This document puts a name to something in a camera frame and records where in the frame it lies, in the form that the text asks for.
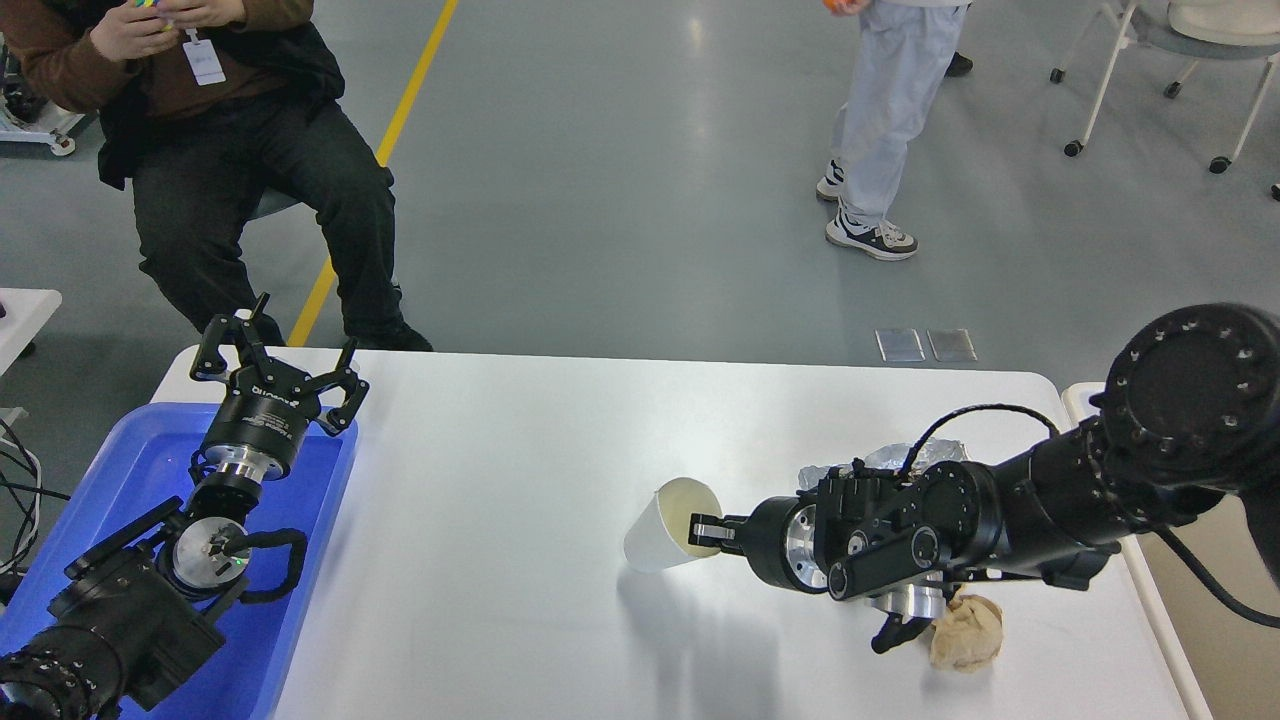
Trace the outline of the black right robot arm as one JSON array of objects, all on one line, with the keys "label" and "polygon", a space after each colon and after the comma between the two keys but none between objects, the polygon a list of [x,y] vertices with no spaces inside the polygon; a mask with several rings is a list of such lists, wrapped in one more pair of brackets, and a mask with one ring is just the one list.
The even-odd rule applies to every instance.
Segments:
[{"label": "black right robot arm", "polygon": [[1042,580],[1085,591],[1121,538],[1155,533],[1224,606],[1233,597],[1174,534],[1234,495],[1277,574],[1279,331],[1272,313],[1203,304],[1167,313],[1116,356],[1096,415],[997,465],[896,469],[863,460],[746,516],[686,510],[673,536],[742,556],[765,583],[886,614],[872,647],[918,638],[968,582]]}]

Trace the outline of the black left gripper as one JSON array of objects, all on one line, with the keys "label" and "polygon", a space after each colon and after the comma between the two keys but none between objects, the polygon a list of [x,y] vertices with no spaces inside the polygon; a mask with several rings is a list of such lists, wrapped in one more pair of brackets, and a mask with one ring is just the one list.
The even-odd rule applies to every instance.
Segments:
[{"label": "black left gripper", "polygon": [[[191,365],[191,379],[227,386],[204,441],[192,456],[192,482],[214,473],[264,483],[287,477],[305,433],[315,421],[335,437],[355,424],[370,384],[352,368],[358,341],[349,337],[332,372],[310,375],[285,363],[270,363],[257,323],[270,293],[261,293],[247,315],[215,315],[207,324]],[[238,368],[229,369],[220,347],[233,346]],[[342,402],[324,410],[320,396],[343,392]]]}]

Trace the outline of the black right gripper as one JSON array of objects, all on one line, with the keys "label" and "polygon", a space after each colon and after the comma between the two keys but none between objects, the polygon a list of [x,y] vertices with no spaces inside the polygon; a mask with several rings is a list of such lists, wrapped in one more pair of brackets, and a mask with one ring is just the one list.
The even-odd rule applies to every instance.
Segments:
[{"label": "black right gripper", "polygon": [[823,570],[815,560],[814,503],[799,497],[773,497],[750,516],[692,512],[690,544],[699,548],[740,550],[750,569],[769,585],[803,593],[823,591]]}]

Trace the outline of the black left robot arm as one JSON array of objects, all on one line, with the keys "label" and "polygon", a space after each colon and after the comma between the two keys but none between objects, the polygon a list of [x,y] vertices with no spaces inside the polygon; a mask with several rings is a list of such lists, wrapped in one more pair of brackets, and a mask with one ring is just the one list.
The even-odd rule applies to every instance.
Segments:
[{"label": "black left robot arm", "polygon": [[339,436],[369,383],[348,338],[320,375],[269,354],[250,310],[207,324],[189,375],[227,393],[189,462],[193,491],[170,497],[67,565],[52,623],[3,657],[5,719],[116,719],[122,701],[151,710],[224,644],[236,603],[273,603],[301,582],[307,536],[247,528],[265,483],[291,474],[311,425]]}]

